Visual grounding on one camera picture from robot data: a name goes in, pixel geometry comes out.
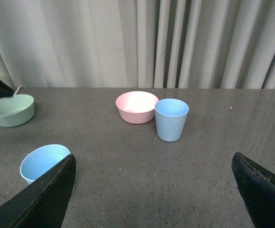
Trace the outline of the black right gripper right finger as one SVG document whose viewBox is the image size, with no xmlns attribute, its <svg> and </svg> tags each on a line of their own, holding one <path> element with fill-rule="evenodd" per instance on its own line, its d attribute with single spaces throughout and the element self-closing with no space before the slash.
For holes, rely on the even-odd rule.
<svg viewBox="0 0 275 228">
<path fill-rule="evenodd" d="M 275 174 L 237 152 L 232 171 L 256 228 L 275 228 Z"/>
</svg>

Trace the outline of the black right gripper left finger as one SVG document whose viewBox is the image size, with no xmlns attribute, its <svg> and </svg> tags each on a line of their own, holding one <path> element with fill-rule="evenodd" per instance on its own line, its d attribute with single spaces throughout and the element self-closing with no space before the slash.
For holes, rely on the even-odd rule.
<svg viewBox="0 0 275 228">
<path fill-rule="evenodd" d="M 60 228 L 76 176 L 76 159 L 66 156 L 0 206 L 0 228 Z"/>
</svg>

